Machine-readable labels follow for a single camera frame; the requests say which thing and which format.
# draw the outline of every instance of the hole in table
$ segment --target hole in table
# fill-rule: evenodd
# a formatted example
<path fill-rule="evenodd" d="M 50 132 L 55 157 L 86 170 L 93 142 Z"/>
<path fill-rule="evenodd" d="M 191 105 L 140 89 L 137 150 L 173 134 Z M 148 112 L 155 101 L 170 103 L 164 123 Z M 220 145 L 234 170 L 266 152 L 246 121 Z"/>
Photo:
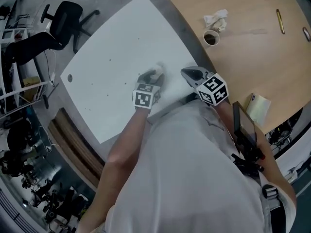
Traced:
<path fill-rule="evenodd" d="M 72 75 L 69 74 L 68 77 L 67 77 L 67 79 L 68 79 L 68 82 L 71 83 L 71 82 L 72 82 Z"/>

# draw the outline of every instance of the white t-shirt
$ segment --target white t-shirt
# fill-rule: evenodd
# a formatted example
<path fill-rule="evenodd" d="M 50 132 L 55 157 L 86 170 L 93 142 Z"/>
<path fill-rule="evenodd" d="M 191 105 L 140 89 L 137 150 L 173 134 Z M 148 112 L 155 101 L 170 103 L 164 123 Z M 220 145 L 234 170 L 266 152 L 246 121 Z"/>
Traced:
<path fill-rule="evenodd" d="M 227 129 L 204 103 L 167 114 L 109 210 L 106 232 L 264 232 L 261 187 L 237 169 L 232 153 L 238 155 Z M 285 198 L 289 232 L 295 207 Z"/>

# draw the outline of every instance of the mounted camera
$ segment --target mounted camera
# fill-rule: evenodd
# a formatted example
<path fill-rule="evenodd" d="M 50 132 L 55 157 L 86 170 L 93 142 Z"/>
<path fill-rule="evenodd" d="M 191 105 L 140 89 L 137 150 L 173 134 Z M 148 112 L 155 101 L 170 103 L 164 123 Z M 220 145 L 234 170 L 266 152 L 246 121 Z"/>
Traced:
<path fill-rule="evenodd" d="M 250 162 L 256 162 L 264 159 L 265 156 L 260 149 L 257 148 L 257 135 L 253 120 L 247 112 L 242 108 L 239 102 L 233 105 L 234 118 L 234 134 L 236 135 L 237 144 L 244 146 L 244 158 Z"/>

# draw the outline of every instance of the white table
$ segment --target white table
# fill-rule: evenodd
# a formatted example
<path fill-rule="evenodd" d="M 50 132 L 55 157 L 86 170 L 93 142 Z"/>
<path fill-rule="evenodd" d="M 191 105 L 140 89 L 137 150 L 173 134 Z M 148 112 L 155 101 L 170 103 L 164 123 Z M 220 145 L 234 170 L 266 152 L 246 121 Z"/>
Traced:
<path fill-rule="evenodd" d="M 138 76 L 157 63 L 164 66 L 166 79 L 151 115 L 193 92 L 180 70 L 197 64 L 154 5 L 133 0 L 102 25 L 68 64 L 61 79 L 100 143 L 123 130 L 135 111 L 132 91 Z"/>

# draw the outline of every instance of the wooden table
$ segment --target wooden table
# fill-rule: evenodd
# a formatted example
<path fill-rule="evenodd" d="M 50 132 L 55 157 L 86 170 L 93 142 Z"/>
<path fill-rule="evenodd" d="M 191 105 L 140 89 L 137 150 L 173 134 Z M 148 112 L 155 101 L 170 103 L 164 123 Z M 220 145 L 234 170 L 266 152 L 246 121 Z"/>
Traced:
<path fill-rule="evenodd" d="M 265 133 L 311 100 L 311 43 L 302 28 L 311 30 L 296 0 L 171 1 L 201 42 L 206 30 L 203 16 L 228 10 L 220 43 L 206 53 L 226 80 L 231 102 L 247 105 L 251 93 L 272 102 L 262 128 Z M 276 9 L 285 34 L 280 31 Z"/>

